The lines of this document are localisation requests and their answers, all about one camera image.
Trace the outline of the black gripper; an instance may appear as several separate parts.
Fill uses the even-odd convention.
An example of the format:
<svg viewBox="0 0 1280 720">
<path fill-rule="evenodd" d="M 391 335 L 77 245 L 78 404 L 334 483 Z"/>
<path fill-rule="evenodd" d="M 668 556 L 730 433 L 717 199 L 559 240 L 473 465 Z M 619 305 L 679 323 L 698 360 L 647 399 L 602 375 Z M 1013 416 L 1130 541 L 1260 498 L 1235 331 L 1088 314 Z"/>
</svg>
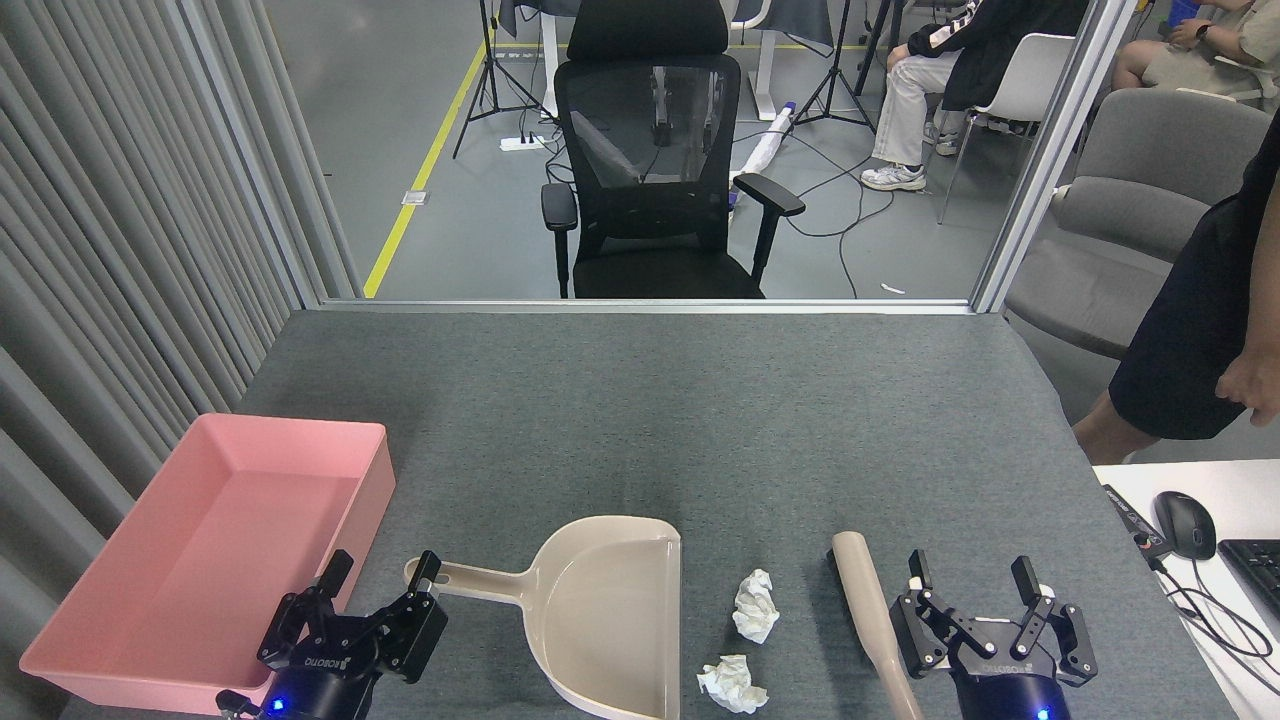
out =
<svg viewBox="0 0 1280 720">
<path fill-rule="evenodd" d="M 383 673 L 419 682 L 448 623 L 431 594 L 442 561 L 430 550 L 415 561 L 406 592 L 360 618 L 347 644 L 294 648 L 308 624 L 324 639 L 323 625 L 353 565 L 347 551 L 335 550 L 315 583 L 282 597 L 257 652 L 275 673 L 260 719 L 365 719 Z"/>
<path fill-rule="evenodd" d="M 1069 719 L 1070 708 L 1059 680 L 1082 687 L 1098 674 L 1083 611 L 1060 602 L 1055 591 L 1039 583 L 1030 559 L 1018 556 L 1010 565 L 1015 587 L 1027 612 L 1018 623 L 1010 644 L 1011 656 L 1023 661 L 1036 647 L 1044 626 L 1059 643 L 1057 664 L 1037 659 L 1024 664 L 989 664 L 986 633 L 977 620 L 964 618 L 934 591 L 923 550 L 908 560 L 906 589 L 890 606 L 890 619 L 906 664 L 908 674 L 922 679 L 963 646 L 977 656 L 951 661 L 950 675 L 964 719 Z"/>
</svg>

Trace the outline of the person's hand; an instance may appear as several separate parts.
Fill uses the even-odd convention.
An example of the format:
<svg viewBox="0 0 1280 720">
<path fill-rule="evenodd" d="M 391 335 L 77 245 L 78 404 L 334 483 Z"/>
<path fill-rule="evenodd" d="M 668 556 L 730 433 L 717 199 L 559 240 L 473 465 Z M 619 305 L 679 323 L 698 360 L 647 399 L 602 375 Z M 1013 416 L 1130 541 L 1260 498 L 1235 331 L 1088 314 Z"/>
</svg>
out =
<svg viewBox="0 0 1280 720">
<path fill-rule="evenodd" d="M 1215 395 L 1248 409 L 1252 425 L 1270 425 L 1279 414 L 1277 347 L 1245 348 L 1221 374 Z"/>
</svg>

